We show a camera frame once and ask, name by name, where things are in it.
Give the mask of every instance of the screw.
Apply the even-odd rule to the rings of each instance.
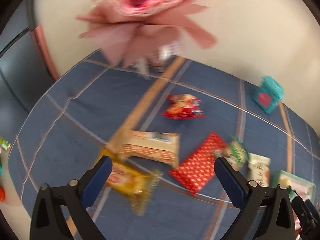
[[[257,187],[258,183],[257,183],[255,180],[250,180],[250,181],[249,181],[249,185],[250,185],[251,187]]]
[[[75,186],[78,184],[78,181],[76,179],[73,179],[72,181],[69,182],[70,186]]]
[[[41,185],[40,189],[45,190],[48,187],[48,184],[44,183]]]
[[[285,185],[283,185],[283,184],[280,184],[280,185],[279,185],[279,188],[280,188],[280,189],[286,189],[287,187],[286,187]]]

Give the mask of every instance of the table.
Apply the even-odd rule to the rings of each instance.
[[[249,152],[271,158],[271,174],[284,170],[319,186],[315,131],[284,104],[264,113],[251,99],[256,88],[177,56],[168,61],[164,73],[151,71],[144,79],[134,69],[110,67],[96,51],[55,83],[31,111],[9,155],[13,184],[31,215],[40,185],[56,187],[79,179],[99,157],[100,147],[109,143],[119,149],[121,134],[134,129],[180,133],[180,161],[210,131],[226,142],[236,134]],[[205,118],[171,120],[161,115],[169,106],[166,96],[182,93],[201,99]],[[143,217],[134,215],[129,201],[116,191],[102,190],[88,212],[108,240],[220,239],[239,212],[216,177],[191,196],[168,174],[170,166],[136,157],[129,162],[145,171],[159,169],[163,178]],[[63,212],[68,218],[68,211]]]

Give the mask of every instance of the teal container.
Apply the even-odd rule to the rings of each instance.
[[[284,97],[284,90],[280,84],[270,76],[264,76],[262,85],[253,95],[253,100],[267,114],[271,113]]]

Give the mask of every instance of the beige wall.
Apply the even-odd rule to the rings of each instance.
[[[198,0],[210,8],[191,18],[214,33],[218,45],[199,49],[183,36],[183,56],[258,85],[271,75],[285,89],[284,103],[320,135],[320,27],[301,0]],[[60,74],[97,49],[78,35],[75,15],[89,0],[36,0],[36,16]]]

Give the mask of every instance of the white snack package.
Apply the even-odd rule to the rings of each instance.
[[[269,187],[270,179],[270,159],[261,155],[249,153],[248,180],[255,180],[261,187]]]

